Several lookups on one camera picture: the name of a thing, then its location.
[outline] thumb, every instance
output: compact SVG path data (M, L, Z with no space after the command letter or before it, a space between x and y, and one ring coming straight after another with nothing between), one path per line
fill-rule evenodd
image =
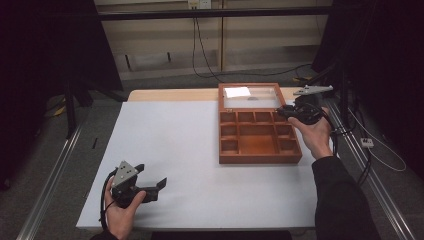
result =
M295 117L289 117L287 121L289 121L289 123L291 123L295 128L299 129L302 134L308 130L308 126L303 124L301 121L299 121L299 119Z
M140 206L140 204L143 202L143 200L144 200L145 197L146 197L146 192L145 191L141 191L141 192L137 193L137 195L135 195L133 201L128 206L128 208L132 212L135 213L135 211L137 210L138 206Z

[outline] wall outlet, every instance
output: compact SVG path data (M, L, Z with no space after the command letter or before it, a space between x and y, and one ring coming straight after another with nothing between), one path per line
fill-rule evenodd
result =
M200 9L199 0L188 0L188 9Z
M211 0L199 0L199 9L212 9Z

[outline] white paper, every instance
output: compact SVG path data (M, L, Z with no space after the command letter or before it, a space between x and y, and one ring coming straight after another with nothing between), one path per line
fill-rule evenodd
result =
M249 88L247 87L230 87L224 88L227 93L227 98L250 96Z

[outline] black pole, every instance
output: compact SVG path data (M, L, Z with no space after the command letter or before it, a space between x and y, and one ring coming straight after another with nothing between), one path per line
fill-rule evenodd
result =
M123 21L143 19L217 18L217 17L260 17L260 16L305 16L328 15L336 12L351 12L362 9L362 4L349 6L318 6L295 8L247 8L247 9L197 9L171 11L99 12L98 14L49 15L49 18L96 18L100 21Z

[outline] compartment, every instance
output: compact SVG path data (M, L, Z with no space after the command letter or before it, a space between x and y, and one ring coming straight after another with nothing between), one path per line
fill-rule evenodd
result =
M221 154L238 154L237 140L221 140Z
M275 131L279 138L293 138L294 132L291 125L275 125Z
M221 123L235 123L236 122L236 113L234 113L234 112L221 112L220 113L220 122Z
M239 112L238 113L238 122L249 122L253 123L255 122L255 118L253 116L253 112Z
M241 154L276 154L278 146L273 125L239 126Z
M237 126L221 126L221 138L237 138Z
M272 113L272 117L274 118L274 122L287 122L285 117L278 115L276 112Z
M270 112L256 112L256 122L272 123L272 117Z
M300 149L296 140L280 139L278 140L279 150L281 154L299 154Z

